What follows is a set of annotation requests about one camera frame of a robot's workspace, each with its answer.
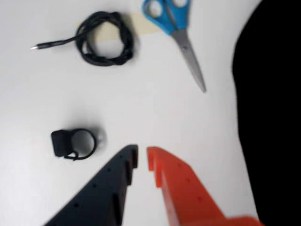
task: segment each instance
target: tape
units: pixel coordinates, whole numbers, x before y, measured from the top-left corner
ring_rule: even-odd
[[[134,35],[142,35],[160,31],[160,29],[154,23],[147,20],[140,12],[123,14],[122,18]],[[120,38],[119,29],[108,22],[105,22],[101,26],[95,28],[94,34],[95,41],[97,42],[116,40]]]

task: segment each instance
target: orange plastic part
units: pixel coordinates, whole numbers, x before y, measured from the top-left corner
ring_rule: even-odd
[[[252,217],[226,219],[192,168],[159,147],[148,147],[149,170],[162,188],[170,226],[263,226]]]

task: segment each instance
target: black clip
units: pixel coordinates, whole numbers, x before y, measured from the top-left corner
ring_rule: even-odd
[[[76,152],[72,146],[72,137],[80,131],[85,131],[87,133],[89,133],[94,141],[94,147],[91,150],[91,152],[83,157],[79,157],[79,153]],[[72,159],[72,160],[83,160],[86,158],[89,158],[91,155],[93,155],[93,153],[95,152],[96,148],[97,148],[97,140],[96,137],[94,136],[94,134],[87,130],[87,129],[74,129],[71,131],[67,131],[67,130],[58,130],[58,131],[54,131],[51,133],[51,138],[52,138],[52,143],[53,143],[53,148],[55,151],[55,155],[57,157],[63,157],[66,159]]]

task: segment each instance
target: white surface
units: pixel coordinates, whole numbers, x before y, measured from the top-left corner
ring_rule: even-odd
[[[231,64],[259,1],[192,1],[189,36],[206,95],[163,32],[137,37],[135,57],[122,67],[88,65],[74,43],[29,51],[38,42],[69,38],[94,11],[138,11],[139,0],[0,1],[0,225],[44,224],[131,143],[140,147],[139,168],[128,188],[124,226],[168,224],[161,191],[147,170],[148,145],[188,162],[226,216],[256,216]],[[108,141],[90,159],[54,156],[52,131],[95,126],[105,129]]]

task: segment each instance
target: scissor blade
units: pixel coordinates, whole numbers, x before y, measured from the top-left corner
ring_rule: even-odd
[[[188,39],[186,29],[176,30],[171,33],[171,36],[178,43],[184,59],[200,89],[206,93],[206,85],[203,74],[198,64],[196,55],[194,54],[191,43]]]

